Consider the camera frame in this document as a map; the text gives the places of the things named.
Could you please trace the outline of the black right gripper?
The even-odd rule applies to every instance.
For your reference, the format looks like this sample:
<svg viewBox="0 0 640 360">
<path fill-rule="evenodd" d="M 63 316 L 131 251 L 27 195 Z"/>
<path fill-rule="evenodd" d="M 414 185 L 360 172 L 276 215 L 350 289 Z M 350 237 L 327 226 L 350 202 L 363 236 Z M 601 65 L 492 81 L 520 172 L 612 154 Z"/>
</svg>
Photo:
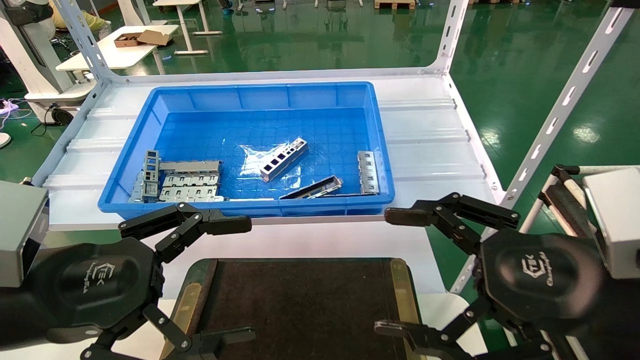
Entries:
<svg viewBox="0 0 640 360">
<path fill-rule="evenodd" d="M 610 278 L 599 251 L 585 238 L 494 234 L 482 242 L 481 235 L 464 220 L 494 230 L 516 229 L 521 215 L 464 194 L 417 200 L 409 208 L 388 207 L 384 219 L 395 226 L 434 226 L 467 255 L 480 256 L 484 288 L 490 299 L 477 298 L 443 330 L 418 323 L 375 321 L 377 334 L 403 338 L 412 353 L 421 356 L 441 360 L 549 360 L 551 346 L 540 338 L 477 355 L 464 351 L 457 340 L 498 307 L 514 322 L 539 330 L 582 331 L 593 319 Z"/>
</svg>

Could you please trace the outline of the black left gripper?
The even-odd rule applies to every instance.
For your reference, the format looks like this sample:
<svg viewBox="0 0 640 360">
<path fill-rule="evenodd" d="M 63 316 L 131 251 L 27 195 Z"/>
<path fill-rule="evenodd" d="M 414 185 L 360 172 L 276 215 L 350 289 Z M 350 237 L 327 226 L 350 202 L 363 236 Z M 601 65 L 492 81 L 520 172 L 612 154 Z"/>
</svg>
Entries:
<svg viewBox="0 0 640 360">
<path fill-rule="evenodd" d="M 119 224 L 124 238 L 110 244 L 74 244 L 46 249 L 27 276 L 38 339 L 70 344 L 96 337 L 81 360 L 135 360 L 112 351 L 146 321 L 173 345 L 166 360 L 218 360 L 228 344 L 256 339 L 251 326 L 186 335 L 158 306 L 169 264 L 202 235 L 232 235 L 252 230 L 246 215 L 199 209 L 186 202 L 153 210 Z M 171 232 L 155 251 L 139 240 Z"/>
</svg>

